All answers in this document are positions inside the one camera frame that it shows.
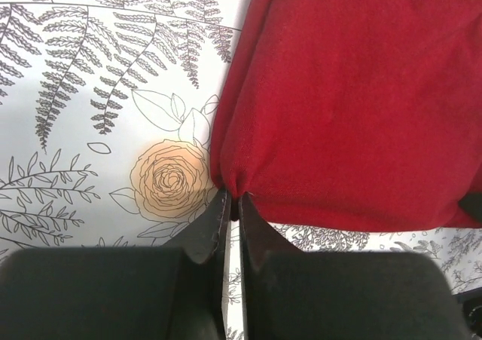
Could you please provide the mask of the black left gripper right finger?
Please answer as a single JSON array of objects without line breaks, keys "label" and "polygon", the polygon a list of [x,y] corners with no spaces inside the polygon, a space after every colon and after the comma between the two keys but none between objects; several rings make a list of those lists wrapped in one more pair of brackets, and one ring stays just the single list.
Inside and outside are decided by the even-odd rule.
[{"label": "black left gripper right finger", "polygon": [[427,256],[304,252],[239,200],[249,339],[468,339],[445,276]]}]

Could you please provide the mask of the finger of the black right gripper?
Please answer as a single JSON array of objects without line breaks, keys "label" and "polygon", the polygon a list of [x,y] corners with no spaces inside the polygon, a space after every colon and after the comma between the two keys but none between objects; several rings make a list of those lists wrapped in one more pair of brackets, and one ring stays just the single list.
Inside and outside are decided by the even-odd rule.
[{"label": "finger of the black right gripper", "polygon": [[482,193],[472,192],[466,194],[458,202],[459,207],[474,221],[482,223]]}]

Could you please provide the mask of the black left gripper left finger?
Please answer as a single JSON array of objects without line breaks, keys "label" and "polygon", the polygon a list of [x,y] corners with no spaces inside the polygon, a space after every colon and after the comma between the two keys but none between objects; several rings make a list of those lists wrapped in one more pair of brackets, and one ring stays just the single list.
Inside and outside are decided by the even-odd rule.
[{"label": "black left gripper left finger", "polygon": [[159,247],[19,250],[1,266],[3,339],[223,339],[230,195]]}]

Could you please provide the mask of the dark red t shirt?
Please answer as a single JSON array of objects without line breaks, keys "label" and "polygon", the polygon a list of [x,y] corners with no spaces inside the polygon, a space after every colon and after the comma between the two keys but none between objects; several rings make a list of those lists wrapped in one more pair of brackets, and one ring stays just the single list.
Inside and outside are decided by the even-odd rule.
[{"label": "dark red t shirt", "polygon": [[479,228],[481,0],[251,0],[210,170],[268,222]]}]

